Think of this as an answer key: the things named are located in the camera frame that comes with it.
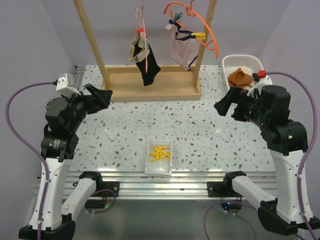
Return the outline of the pink underwear navy trim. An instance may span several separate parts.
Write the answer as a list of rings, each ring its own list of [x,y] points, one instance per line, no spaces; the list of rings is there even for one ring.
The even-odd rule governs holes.
[[[168,21],[165,29],[170,36],[170,56],[186,71],[191,71],[191,66],[198,58],[197,40],[192,31],[183,30],[172,19]]]

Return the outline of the orange plastic hanger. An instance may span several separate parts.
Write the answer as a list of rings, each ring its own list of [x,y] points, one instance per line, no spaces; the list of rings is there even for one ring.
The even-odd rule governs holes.
[[[205,36],[198,37],[197,40],[200,46],[208,51],[214,52],[215,58],[220,55],[217,38],[212,30],[213,17],[217,5],[216,0],[208,0],[204,11],[197,9],[197,4],[194,0],[173,0],[166,4],[163,14],[170,19],[174,19],[176,14],[182,13],[183,17],[177,21],[183,30],[192,31],[195,33],[203,32]]]

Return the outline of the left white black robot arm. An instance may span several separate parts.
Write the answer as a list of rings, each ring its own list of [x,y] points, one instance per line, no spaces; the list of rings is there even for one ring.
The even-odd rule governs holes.
[[[61,96],[46,105],[39,191],[28,225],[19,230],[18,237],[22,240],[71,240],[87,200],[105,191],[101,173],[85,171],[63,201],[67,175],[79,142],[76,132],[87,115],[107,109],[113,95],[112,90],[97,89],[91,84],[85,88],[89,95],[80,92]]]

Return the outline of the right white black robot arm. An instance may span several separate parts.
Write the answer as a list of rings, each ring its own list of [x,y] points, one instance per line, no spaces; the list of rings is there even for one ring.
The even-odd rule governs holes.
[[[258,126],[273,160],[278,195],[262,190],[243,171],[226,173],[218,191],[244,197],[257,210],[264,229],[282,236],[320,227],[309,206],[304,174],[299,173],[308,150],[307,131],[300,122],[289,119],[290,101],[290,93],[282,86],[265,85],[253,95],[233,86],[214,105],[225,116],[231,104],[236,104],[232,118]]]

